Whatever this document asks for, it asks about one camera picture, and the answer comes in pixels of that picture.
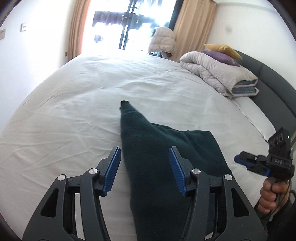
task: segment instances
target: hand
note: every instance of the hand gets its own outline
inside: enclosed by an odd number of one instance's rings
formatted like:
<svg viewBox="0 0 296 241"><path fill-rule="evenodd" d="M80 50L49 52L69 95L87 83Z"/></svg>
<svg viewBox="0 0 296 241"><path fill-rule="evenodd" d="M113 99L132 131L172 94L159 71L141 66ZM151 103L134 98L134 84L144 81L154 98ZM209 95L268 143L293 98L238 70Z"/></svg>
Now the hand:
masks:
<svg viewBox="0 0 296 241"><path fill-rule="evenodd" d="M287 189L289 188L289 185L285 182L275 183L272 185L272 191L271 191L271 184L268 179L266 179L263 183L263 187L260 190L261 198L259 200L258 210L264 214L269 213L271 210L276 208L276 194L280 193L281 197L279 201L281 201L287 192ZM281 203L279 203L279 207L276 208L274 214L276 214L288 201L289 198L289 191L287 192L287 195L283 199Z"/></svg>

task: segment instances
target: yellow pillow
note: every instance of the yellow pillow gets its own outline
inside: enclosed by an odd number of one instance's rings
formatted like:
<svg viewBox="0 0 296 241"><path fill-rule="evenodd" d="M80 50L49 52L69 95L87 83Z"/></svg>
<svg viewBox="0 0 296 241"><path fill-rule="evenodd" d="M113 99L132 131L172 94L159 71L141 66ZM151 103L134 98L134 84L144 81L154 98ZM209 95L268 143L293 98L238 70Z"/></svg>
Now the yellow pillow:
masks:
<svg viewBox="0 0 296 241"><path fill-rule="evenodd" d="M205 44L209 50L224 53L232 58L242 59L241 56L230 46L226 44Z"/></svg>

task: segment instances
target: bed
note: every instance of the bed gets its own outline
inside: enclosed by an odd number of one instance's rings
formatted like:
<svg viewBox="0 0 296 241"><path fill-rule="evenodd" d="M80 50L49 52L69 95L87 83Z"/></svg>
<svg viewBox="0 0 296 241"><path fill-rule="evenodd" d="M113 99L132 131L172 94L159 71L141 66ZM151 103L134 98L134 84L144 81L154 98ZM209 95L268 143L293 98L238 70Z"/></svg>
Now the bed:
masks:
<svg viewBox="0 0 296 241"><path fill-rule="evenodd" d="M283 126L294 134L296 90L266 65L239 54L240 64L260 80L254 108L262 110L275 130ZM129 100L150 122L211 131L240 187L253 206L257 203L265 178L247 172L233 158L243 150L267 155L268 144L233 100L166 59L120 50L81 55L41 83L3 130L0 212L19 237L58 175L81 175L113 146L121 147L122 100ZM112 191L101 200L111 240L137 240L129 199L122 159ZM77 229L82 237L79 218Z"/></svg>

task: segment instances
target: purple pillow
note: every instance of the purple pillow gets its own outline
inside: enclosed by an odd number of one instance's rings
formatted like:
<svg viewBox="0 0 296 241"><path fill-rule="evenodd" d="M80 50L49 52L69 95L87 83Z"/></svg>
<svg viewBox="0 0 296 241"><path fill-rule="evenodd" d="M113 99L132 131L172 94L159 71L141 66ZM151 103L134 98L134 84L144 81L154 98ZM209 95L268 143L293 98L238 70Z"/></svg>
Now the purple pillow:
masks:
<svg viewBox="0 0 296 241"><path fill-rule="evenodd" d="M202 51L202 53L212 57L215 60L218 60L220 63L225 63L228 65L233 65L233 66L237 66L237 67L240 66L238 64L238 62L236 62L232 57L230 57L224 53L220 53L217 51L209 51L209 50L204 50L204 51Z"/></svg>

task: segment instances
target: white puffer jacket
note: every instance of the white puffer jacket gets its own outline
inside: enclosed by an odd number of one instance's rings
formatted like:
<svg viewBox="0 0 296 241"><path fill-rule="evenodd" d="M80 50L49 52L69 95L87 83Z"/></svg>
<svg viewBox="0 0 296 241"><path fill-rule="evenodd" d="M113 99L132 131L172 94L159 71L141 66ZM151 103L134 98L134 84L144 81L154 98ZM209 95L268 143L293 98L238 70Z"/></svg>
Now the white puffer jacket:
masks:
<svg viewBox="0 0 296 241"><path fill-rule="evenodd" d="M166 52L174 55L175 33L167 27L156 27L155 33L150 40L148 52Z"/></svg>

